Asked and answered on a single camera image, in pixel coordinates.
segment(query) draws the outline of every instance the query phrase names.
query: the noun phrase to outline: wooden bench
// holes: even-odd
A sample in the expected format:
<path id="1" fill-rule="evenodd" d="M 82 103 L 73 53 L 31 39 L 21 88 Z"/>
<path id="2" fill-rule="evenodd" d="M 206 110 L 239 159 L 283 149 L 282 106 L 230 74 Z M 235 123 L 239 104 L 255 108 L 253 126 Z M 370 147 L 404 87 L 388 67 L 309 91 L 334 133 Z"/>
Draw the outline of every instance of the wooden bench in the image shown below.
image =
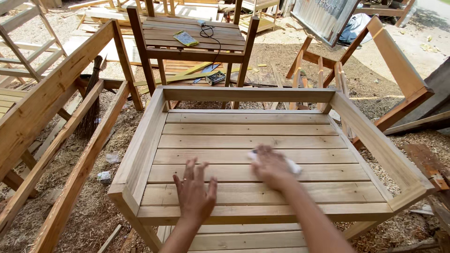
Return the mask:
<path id="1" fill-rule="evenodd" d="M 307 101 L 322 103 L 322 110 L 168 110 L 170 100 Z M 375 176 L 328 115 L 331 107 L 346 119 L 401 188 L 400 195 L 393 198 Z M 332 221 L 358 221 L 344 232 L 346 238 L 380 224 L 434 190 L 401 151 L 336 89 L 159 86 L 108 195 L 157 252 L 180 216 L 172 175 L 182 175 L 185 161 L 198 157 L 199 163 L 210 163 L 205 178 L 215 175 L 219 185 L 216 207 L 205 223 L 215 226 L 196 237 L 192 251 L 291 247 L 305 252 L 305 248 L 298 249 L 305 247 L 299 228 L 288 229 L 293 226 L 289 223 L 297 222 L 293 210 L 250 171 L 247 153 L 260 143 L 274 146 L 301 165 L 298 181 Z M 258 234 L 236 236 L 242 224 L 268 223 L 288 224 L 248 226 L 246 232 L 255 229 Z M 160 233 L 162 240 L 150 226 L 162 226 L 166 234 Z"/>

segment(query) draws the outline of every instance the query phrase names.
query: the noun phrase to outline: trash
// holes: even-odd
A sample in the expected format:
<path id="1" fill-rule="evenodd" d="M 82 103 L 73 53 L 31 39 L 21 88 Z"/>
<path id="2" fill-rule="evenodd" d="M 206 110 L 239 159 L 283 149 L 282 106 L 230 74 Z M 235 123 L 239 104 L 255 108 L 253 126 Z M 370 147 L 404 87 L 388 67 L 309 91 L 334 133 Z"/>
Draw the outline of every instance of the trash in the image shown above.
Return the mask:
<path id="1" fill-rule="evenodd" d="M 114 151 L 112 153 L 106 154 L 106 161 L 110 164 L 120 163 L 119 152 Z"/>
<path id="2" fill-rule="evenodd" d="M 111 174 L 109 171 L 100 172 L 97 174 L 97 181 L 100 181 L 101 184 L 109 185 L 111 184 Z"/>

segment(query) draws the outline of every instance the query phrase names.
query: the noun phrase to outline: wooden slat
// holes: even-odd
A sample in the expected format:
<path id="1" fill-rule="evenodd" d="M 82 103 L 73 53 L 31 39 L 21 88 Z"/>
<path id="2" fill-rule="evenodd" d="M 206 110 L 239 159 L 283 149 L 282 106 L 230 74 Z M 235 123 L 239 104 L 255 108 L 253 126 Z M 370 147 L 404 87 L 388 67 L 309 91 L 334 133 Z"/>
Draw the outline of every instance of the wooden slat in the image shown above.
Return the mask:
<path id="1" fill-rule="evenodd" d="M 0 95 L 0 100 L 17 103 L 20 100 L 22 100 L 22 98 L 21 97 L 16 97 L 16 96 L 9 96 L 9 95 Z"/>
<path id="2" fill-rule="evenodd" d="M 157 35 L 157 36 L 155 36 L 155 35 L 145 34 L 144 38 L 146 39 L 146 41 L 161 40 L 161 41 L 176 41 L 176 42 L 178 42 L 172 35 Z M 218 44 L 218 42 L 212 38 L 196 37 L 195 40 L 197 40 L 200 43 Z M 216 39 L 216 40 L 218 40 L 221 45 L 242 45 L 242 46 L 245 45 L 245 41 L 227 40 L 227 39 Z"/>
<path id="3" fill-rule="evenodd" d="M 191 24 L 191 25 L 197 25 L 198 24 L 197 20 L 187 19 L 187 18 L 147 17 L 147 20 L 148 21 L 167 22 L 167 23 L 178 23 L 178 24 Z M 228 28 L 239 29 L 238 25 L 235 25 L 235 24 L 232 24 L 232 23 L 206 21 L 205 24 L 208 25 L 208 26 L 228 27 Z"/>
<path id="4" fill-rule="evenodd" d="M 230 249 L 230 250 L 201 250 L 188 251 L 189 253 L 308 253 L 307 247 L 296 248 L 256 248 L 256 249 Z"/>
<path id="5" fill-rule="evenodd" d="M 0 88 L 0 95 L 7 95 L 7 96 L 23 98 L 27 94 L 28 94 L 27 91 Z"/>
<path id="6" fill-rule="evenodd" d="M 251 149 L 158 149 L 154 164 L 185 164 L 186 160 L 198 157 L 200 162 L 210 164 L 249 164 L 247 153 Z M 279 149 L 295 163 L 358 163 L 347 149 Z"/>
<path id="7" fill-rule="evenodd" d="M 337 136 L 330 125 L 166 124 L 163 135 Z"/>
<path id="8" fill-rule="evenodd" d="M 36 72 L 39 75 L 42 75 L 48 68 L 50 68 L 53 63 L 56 62 L 62 55 L 64 54 L 64 50 L 60 49 L 54 52 L 51 56 L 49 56 L 43 63 L 37 67 Z"/>
<path id="9" fill-rule="evenodd" d="M 0 68 L 0 75 L 33 78 L 28 71 L 17 68 Z"/>
<path id="10" fill-rule="evenodd" d="M 302 183 L 317 204 L 385 202 L 372 182 Z M 149 184 L 141 206 L 179 206 L 175 184 Z M 219 183 L 216 206 L 286 205 L 265 183 Z"/>
<path id="11" fill-rule="evenodd" d="M 44 53 L 51 45 L 56 43 L 56 41 L 57 41 L 56 38 L 53 38 L 53 39 L 47 41 L 40 48 L 38 48 L 36 51 L 34 51 L 30 56 L 28 56 L 28 58 L 27 58 L 28 62 L 31 63 L 32 61 L 34 61 L 36 58 L 39 57 L 39 55 Z"/>
<path id="12" fill-rule="evenodd" d="M 177 47 L 177 48 L 196 48 L 196 49 L 211 49 L 211 50 L 232 50 L 244 51 L 242 45 L 219 45 L 217 43 L 199 43 L 197 45 L 186 46 L 179 41 L 164 41 L 164 40 L 145 40 L 147 46 L 161 46 L 161 47 Z"/>
<path id="13" fill-rule="evenodd" d="M 320 181 L 369 181 L 369 177 L 359 164 L 302 164 L 297 175 L 300 182 Z M 170 184 L 172 175 L 183 175 L 183 164 L 154 164 L 147 183 Z M 205 182 L 216 176 L 219 182 L 260 182 L 248 164 L 211 164 L 205 170 Z"/>
<path id="14" fill-rule="evenodd" d="M 189 250 L 281 248 L 306 246 L 302 231 L 197 235 Z"/>
<path id="15" fill-rule="evenodd" d="M 274 149 L 346 149 L 339 136 L 177 136 L 164 135 L 159 149 L 251 149 L 256 144 Z"/>
<path id="16" fill-rule="evenodd" d="M 169 113 L 166 123 L 328 125 L 322 114 Z"/>
<path id="17" fill-rule="evenodd" d="M 39 15 L 39 9 L 37 6 L 33 6 L 16 14 L 14 17 L 7 19 L 2 22 L 1 25 L 6 33 L 9 33 L 37 15 Z"/>
<path id="18" fill-rule="evenodd" d="M 166 29 L 166 30 L 149 30 L 149 29 L 145 29 L 144 30 L 144 34 L 152 36 L 151 38 L 153 38 L 154 36 L 160 36 L 160 35 L 173 36 L 176 32 L 179 32 L 179 30 L 176 30 L 176 29 Z M 197 31 L 185 31 L 185 32 L 187 32 L 189 35 L 191 35 L 194 38 L 203 38 L 200 35 L 200 33 L 197 32 Z M 225 39 L 225 40 L 234 40 L 234 41 L 244 41 L 245 42 L 245 39 L 244 39 L 244 37 L 242 37 L 242 35 L 228 35 L 228 34 L 216 34 L 216 33 L 214 33 L 212 38 Z"/>
<path id="19" fill-rule="evenodd" d="M 277 231 L 300 231 L 298 223 L 281 224 L 237 224 L 237 225 L 203 225 L 197 234 L 230 234 L 230 233 L 258 233 Z"/>
<path id="20" fill-rule="evenodd" d="M 392 216 L 387 203 L 319 204 L 331 221 L 370 221 Z M 180 207 L 140 207 L 137 217 L 144 225 L 175 225 Z M 295 223 L 295 212 L 282 206 L 216 206 L 204 225 Z"/>

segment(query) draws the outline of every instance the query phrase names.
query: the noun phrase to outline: scrap wood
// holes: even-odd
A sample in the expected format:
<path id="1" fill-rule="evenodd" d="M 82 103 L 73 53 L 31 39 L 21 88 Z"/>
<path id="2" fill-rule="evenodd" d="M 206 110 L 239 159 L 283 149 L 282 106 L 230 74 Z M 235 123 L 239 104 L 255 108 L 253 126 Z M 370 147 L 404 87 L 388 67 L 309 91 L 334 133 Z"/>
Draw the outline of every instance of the scrap wood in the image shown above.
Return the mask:
<path id="1" fill-rule="evenodd" d="M 97 253 L 103 253 L 105 252 L 106 248 L 113 242 L 114 238 L 119 234 L 120 229 L 122 228 L 122 225 L 117 225 L 116 229 L 112 232 L 112 234 L 108 237 L 106 242 L 102 245 L 102 247 L 99 249 Z"/>

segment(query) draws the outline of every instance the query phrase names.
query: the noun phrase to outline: electrical cable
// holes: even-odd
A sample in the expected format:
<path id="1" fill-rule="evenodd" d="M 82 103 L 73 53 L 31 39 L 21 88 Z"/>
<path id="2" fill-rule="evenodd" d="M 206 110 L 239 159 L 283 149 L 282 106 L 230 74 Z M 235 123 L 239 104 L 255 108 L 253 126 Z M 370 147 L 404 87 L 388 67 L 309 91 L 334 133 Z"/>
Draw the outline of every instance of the electrical cable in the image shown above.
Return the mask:
<path id="1" fill-rule="evenodd" d="M 202 26 L 202 27 L 201 27 L 201 28 L 202 28 L 202 31 L 200 32 L 200 36 L 202 36 L 202 37 L 204 37 L 204 38 L 211 38 L 211 39 L 217 41 L 217 43 L 219 43 L 219 51 L 217 51 L 216 57 L 215 57 L 214 60 L 212 61 L 212 66 L 213 66 L 213 68 L 214 68 L 214 63 L 215 63 L 217 57 L 219 56 L 219 53 L 221 52 L 222 44 L 220 43 L 220 41 L 218 41 L 218 40 L 216 40 L 215 38 L 212 37 L 212 36 L 214 35 L 214 30 L 213 30 L 213 28 L 216 28 L 216 27 L 215 27 L 215 26 L 208 26 L 208 25 L 204 25 L 204 26 L 206 26 L 206 27 L 208 27 L 208 28 L 207 28 L 207 29 L 203 29 L 203 26 Z M 205 32 L 205 31 L 207 31 L 207 30 L 209 30 L 209 29 L 211 29 L 211 31 L 212 31 L 212 34 L 211 34 L 211 35 L 208 35 L 208 34 Z"/>

